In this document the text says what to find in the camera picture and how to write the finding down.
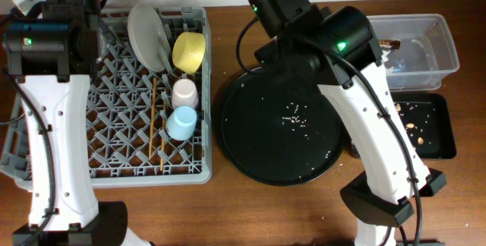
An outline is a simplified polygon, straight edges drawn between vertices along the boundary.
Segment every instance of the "clear plastic container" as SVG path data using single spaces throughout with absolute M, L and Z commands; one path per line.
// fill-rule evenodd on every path
M 436 90 L 442 78 L 459 69 L 456 47 L 440 14 L 370 16 L 377 38 L 400 39 L 385 63 L 393 91 Z

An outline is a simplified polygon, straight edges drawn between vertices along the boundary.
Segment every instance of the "round black tray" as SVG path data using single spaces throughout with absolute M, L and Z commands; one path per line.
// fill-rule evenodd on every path
M 213 121 L 228 160 L 268 185 L 298 185 L 339 158 L 346 130 L 317 86 L 243 74 L 224 91 Z

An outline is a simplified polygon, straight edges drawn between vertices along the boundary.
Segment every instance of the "blue cup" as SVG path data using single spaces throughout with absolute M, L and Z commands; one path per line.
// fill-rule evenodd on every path
M 194 133 L 197 113 L 190 106 L 179 106 L 169 116 L 166 123 L 167 134 L 176 140 L 187 140 Z

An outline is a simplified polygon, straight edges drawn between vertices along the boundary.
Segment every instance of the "gray dish rack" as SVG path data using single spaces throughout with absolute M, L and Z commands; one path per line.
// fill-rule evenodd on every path
M 133 53 L 128 38 L 129 9 L 103 11 L 108 26 L 100 31 L 101 56 L 98 78 L 87 100 L 86 132 L 90 177 L 94 188 L 128 188 L 160 185 L 195 185 L 209 181 L 211 165 L 211 31 L 203 8 L 155 8 L 164 24 L 169 42 L 183 32 L 202 33 L 206 52 L 202 68 L 186 74 L 147 70 Z M 149 159 L 150 111 L 153 78 L 156 85 L 156 117 L 152 157 Z M 171 139 L 162 129 L 162 119 L 173 111 L 172 85 L 179 78 L 196 83 L 200 97 L 197 127 L 186 141 Z M 11 117 L 21 114 L 17 97 Z M 162 138 L 165 139 L 162 151 Z M 27 126 L 22 119 L 8 128 L 0 159 L 0 172 L 12 177 L 17 186 L 32 189 Z

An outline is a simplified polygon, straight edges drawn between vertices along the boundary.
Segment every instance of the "cup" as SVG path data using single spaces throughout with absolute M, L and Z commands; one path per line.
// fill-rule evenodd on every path
M 196 85 L 192 80 L 180 79 L 175 82 L 172 89 L 172 107 L 174 109 L 179 106 L 190 106 L 196 109 L 199 96 L 197 95 Z
M 182 33 L 172 50 L 174 66 L 185 73 L 193 74 L 203 61 L 206 40 L 202 33 Z
M 176 140 L 187 140 L 196 128 L 197 113 L 190 106 L 179 106 L 166 122 L 167 134 Z

